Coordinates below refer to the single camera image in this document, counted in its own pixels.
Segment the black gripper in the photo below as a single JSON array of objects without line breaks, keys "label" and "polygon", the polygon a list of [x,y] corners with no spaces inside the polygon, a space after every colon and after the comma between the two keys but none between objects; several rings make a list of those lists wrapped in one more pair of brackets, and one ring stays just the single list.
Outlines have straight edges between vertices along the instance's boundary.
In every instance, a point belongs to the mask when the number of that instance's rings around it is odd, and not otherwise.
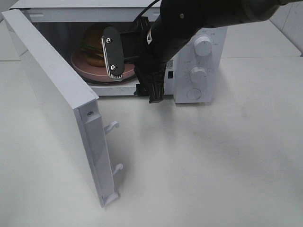
[{"label": "black gripper", "polygon": [[161,17],[143,30],[121,33],[125,61],[132,63],[138,79],[134,95],[149,96],[150,104],[159,103],[164,94],[164,69],[167,62],[185,45],[177,30]]}]

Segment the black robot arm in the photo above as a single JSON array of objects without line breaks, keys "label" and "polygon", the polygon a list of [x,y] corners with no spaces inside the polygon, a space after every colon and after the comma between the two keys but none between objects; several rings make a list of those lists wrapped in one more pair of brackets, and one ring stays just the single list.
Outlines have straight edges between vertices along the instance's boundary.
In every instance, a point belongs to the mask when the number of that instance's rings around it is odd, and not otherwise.
[{"label": "black robot arm", "polygon": [[134,65],[139,81],[135,96],[147,96],[150,103],[163,100],[167,62],[173,58],[201,28],[217,28],[270,19],[288,0],[162,0],[160,14],[150,25],[142,15],[153,1],[133,20],[130,33],[138,34],[124,50],[135,53],[127,57]]}]

